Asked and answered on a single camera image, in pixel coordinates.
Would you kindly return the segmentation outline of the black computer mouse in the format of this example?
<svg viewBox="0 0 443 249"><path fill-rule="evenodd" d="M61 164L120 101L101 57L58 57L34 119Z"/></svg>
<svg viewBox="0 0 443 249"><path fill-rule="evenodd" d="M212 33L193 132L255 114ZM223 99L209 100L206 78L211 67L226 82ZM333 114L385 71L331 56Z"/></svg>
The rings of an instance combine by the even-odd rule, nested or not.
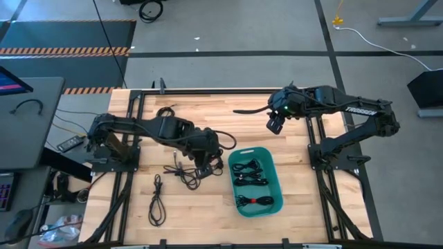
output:
<svg viewBox="0 0 443 249"><path fill-rule="evenodd" d="M4 239L7 243L21 241L25 237L32 219L33 211L31 209L18 211L4 232Z"/></svg>

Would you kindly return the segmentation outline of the black aluminium table frame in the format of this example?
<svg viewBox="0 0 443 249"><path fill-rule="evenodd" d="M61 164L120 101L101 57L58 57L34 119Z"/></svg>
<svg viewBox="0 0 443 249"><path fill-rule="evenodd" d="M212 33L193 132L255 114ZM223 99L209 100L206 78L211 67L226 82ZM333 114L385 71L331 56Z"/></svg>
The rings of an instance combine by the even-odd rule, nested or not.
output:
<svg viewBox="0 0 443 249"><path fill-rule="evenodd" d="M116 214L111 232L119 237L125 222L125 245L167 249L282 249L288 238L291 248L304 243L327 243L323 207L316 175L309 165L307 123L288 121L280 135L265 126L265 113L243 116L242 109L263 107L269 89L169 89L165 95L148 90L133 98L128 90L111 94L108 111L116 116L153 118L165 106L173 106L180 118L198 127L221 131L220 140L236 149L265 147L275 163L284 205L274 215L255 219L241 216L235 207L229 174L205 178L197 190L189 190L176 176L163 173L172 164L172 149L145 138L135 173L129 207Z"/></svg>

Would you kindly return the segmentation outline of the computer monitor with lit screen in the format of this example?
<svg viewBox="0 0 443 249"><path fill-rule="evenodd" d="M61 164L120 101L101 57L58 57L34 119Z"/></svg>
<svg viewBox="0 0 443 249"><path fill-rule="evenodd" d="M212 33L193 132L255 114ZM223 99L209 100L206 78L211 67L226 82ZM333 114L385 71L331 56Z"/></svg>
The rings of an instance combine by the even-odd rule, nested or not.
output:
<svg viewBox="0 0 443 249"><path fill-rule="evenodd" d="M31 93L33 87L0 66L0 95Z"/></svg>

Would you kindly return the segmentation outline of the crumpled plastic bag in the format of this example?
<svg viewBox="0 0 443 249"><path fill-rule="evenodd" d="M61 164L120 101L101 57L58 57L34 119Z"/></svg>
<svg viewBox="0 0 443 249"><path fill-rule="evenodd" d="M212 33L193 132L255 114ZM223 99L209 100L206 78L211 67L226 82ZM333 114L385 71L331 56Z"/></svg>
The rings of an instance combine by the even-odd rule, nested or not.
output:
<svg viewBox="0 0 443 249"><path fill-rule="evenodd" d="M81 214L61 216L52 224L43 225L39 231L38 244L41 246L55 247L76 240L80 235L83 216Z"/></svg>

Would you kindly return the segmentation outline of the gray desk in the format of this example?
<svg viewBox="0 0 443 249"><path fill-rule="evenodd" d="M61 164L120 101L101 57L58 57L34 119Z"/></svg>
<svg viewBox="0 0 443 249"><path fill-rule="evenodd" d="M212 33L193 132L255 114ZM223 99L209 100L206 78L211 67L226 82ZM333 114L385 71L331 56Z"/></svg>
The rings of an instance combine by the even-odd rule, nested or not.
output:
<svg viewBox="0 0 443 249"><path fill-rule="evenodd" d="M0 171L39 164L64 89L62 77L28 77L31 93L0 96Z"/></svg>

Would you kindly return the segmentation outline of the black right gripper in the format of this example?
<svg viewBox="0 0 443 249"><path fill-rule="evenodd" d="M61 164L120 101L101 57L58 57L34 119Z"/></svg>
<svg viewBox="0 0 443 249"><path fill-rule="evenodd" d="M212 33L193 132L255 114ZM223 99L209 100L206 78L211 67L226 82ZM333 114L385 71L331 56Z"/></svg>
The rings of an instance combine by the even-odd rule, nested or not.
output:
<svg viewBox="0 0 443 249"><path fill-rule="evenodd" d="M301 116L304 114L305 97L300 92L281 89L271 94L268 105L256 110L260 113L269 108L282 116Z"/></svg>

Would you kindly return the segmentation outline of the teal plastic bin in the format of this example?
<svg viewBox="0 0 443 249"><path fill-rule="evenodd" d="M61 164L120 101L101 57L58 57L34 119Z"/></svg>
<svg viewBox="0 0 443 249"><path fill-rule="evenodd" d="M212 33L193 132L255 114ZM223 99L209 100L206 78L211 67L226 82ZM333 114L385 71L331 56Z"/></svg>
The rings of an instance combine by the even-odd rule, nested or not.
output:
<svg viewBox="0 0 443 249"><path fill-rule="evenodd" d="M228 166L235 207L241 216L270 216L282 209L282 188L268 149L236 150L229 155Z"/></svg>

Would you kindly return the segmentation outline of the black remote control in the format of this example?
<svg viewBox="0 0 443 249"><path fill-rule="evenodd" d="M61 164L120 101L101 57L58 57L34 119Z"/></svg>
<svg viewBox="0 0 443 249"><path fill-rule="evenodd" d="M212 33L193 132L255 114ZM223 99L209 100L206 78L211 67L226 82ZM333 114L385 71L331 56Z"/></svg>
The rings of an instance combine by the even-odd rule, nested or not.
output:
<svg viewBox="0 0 443 249"><path fill-rule="evenodd" d="M86 136L74 136L72 138L69 138L68 140L65 140L64 142L58 144L56 148L62 152L68 152L69 150L82 145Z"/></svg>

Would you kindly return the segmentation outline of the black equipment under desk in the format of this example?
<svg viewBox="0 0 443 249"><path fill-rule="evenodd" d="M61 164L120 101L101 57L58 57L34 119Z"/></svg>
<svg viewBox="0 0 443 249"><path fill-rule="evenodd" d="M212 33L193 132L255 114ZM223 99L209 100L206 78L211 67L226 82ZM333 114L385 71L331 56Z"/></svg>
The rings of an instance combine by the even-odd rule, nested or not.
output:
<svg viewBox="0 0 443 249"><path fill-rule="evenodd" d="M91 187L86 187L76 192L69 190L69 176L60 173L56 177L56 188L53 191L53 200L70 203L86 203Z"/></svg>

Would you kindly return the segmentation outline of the black mat with hazard stripes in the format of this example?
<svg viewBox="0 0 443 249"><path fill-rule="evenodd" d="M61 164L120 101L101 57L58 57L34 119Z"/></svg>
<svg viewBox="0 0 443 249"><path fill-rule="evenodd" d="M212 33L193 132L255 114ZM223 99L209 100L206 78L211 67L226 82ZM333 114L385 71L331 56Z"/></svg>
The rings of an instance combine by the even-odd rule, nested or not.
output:
<svg viewBox="0 0 443 249"><path fill-rule="evenodd" d="M134 19L5 21L0 66L17 77L62 77L65 95L124 87Z"/></svg>

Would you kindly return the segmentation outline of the gray metal desk leg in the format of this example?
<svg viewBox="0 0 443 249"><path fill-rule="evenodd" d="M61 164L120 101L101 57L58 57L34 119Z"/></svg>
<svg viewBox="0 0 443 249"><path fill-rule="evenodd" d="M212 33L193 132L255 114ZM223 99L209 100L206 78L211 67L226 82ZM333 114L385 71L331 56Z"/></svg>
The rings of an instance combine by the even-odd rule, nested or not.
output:
<svg viewBox="0 0 443 249"><path fill-rule="evenodd" d="M426 16L426 13L438 2L439 0L423 0L414 11L405 17L380 17L378 26L440 26L443 24L443 16Z"/></svg>

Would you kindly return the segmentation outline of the computer keyboard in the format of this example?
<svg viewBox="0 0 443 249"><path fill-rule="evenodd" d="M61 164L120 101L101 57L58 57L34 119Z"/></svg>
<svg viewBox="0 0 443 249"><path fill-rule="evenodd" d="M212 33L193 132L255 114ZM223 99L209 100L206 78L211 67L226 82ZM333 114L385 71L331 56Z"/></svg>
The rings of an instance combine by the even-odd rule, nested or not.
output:
<svg viewBox="0 0 443 249"><path fill-rule="evenodd" d="M0 212L8 212L14 200L19 174L16 172L0 173Z"/></svg>

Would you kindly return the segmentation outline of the black panel on stand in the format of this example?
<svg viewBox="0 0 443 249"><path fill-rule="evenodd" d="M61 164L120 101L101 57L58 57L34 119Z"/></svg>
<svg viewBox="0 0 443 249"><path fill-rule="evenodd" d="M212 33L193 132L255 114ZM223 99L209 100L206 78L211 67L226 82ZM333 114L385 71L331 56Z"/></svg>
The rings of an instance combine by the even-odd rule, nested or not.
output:
<svg viewBox="0 0 443 249"><path fill-rule="evenodd" d="M407 87L420 118L443 118L443 70L423 72Z"/></svg>

